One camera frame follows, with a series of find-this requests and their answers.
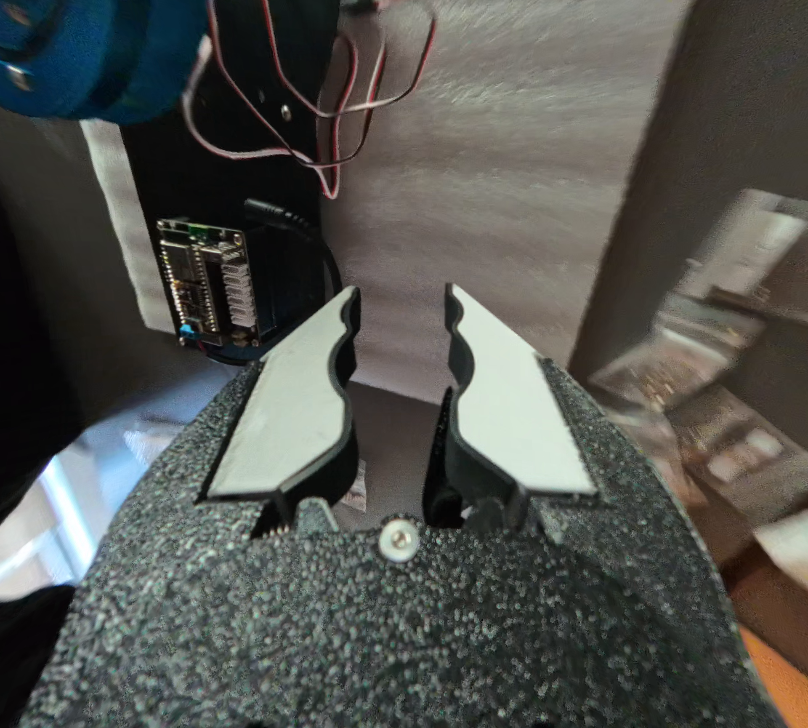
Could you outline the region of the controller circuit board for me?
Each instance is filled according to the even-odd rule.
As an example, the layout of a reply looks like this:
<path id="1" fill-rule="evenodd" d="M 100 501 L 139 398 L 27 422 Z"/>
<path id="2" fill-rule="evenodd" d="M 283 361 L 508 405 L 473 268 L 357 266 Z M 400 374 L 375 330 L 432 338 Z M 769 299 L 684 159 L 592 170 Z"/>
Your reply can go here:
<path id="1" fill-rule="evenodd" d="M 179 342 L 218 350 L 260 347 L 247 233 L 185 218 L 159 218 L 156 229 Z"/>

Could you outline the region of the white foam sheet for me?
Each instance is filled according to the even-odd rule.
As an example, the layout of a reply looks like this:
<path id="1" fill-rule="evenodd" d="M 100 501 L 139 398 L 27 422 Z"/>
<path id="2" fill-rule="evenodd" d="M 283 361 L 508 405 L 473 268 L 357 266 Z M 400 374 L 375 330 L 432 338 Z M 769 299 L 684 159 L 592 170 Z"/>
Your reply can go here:
<path id="1" fill-rule="evenodd" d="M 443 286 L 566 361 L 691 0 L 434 0 L 414 94 L 376 116 L 327 233 L 361 287 L 358 381 L 437 400 Z"/>

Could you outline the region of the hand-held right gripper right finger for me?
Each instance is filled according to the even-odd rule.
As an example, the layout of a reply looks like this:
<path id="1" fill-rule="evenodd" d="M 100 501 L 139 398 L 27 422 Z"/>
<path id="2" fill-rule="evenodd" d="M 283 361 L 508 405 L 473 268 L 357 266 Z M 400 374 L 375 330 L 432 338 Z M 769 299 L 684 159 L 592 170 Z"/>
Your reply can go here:
<path id="1" fill-rule="evenodd" d="M 599 489 L 547 360 L 456 283 L 444 294 L 453 386 L 423 486 L 433 528 L 521 528 L 534 499 L 591 504 Z"/>

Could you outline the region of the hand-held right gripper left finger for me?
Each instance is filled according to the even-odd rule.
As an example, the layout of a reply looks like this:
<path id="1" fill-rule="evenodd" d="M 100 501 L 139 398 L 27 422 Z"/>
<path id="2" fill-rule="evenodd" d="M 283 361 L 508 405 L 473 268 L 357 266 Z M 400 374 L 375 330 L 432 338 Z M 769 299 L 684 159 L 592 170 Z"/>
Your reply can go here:
<path id="1" fill-rule="evenodd" d="M 360 313 L 360 290 L 346 287 L 260 360 L 207 499 L 338 500 L 350 489 L 358 447 L 346 386 Z"/>

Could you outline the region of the grey desk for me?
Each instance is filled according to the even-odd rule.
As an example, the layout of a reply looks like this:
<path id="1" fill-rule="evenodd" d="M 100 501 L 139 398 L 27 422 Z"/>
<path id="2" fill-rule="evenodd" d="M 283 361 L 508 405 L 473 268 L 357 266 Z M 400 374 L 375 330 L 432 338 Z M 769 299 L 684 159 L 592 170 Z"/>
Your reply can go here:
<path id="1" fill-rule="evenodd" d="M 436 35 L 415 90 L 426 75 Z M 569 358 L 587 381 L 651 331 L 687 258 L 742 189 L 806 192 L 806 0 L 691 0 L 595 271 Z M 134 126 L 30 118 L 2 109 L 2 208 L 82 424 L 206 371 L 180 347 L 146 203 L 136 194 Z M 338 259 L 338 267 L 347 279 Z M 361 332 L 363 324 L 361 295 Z"/>

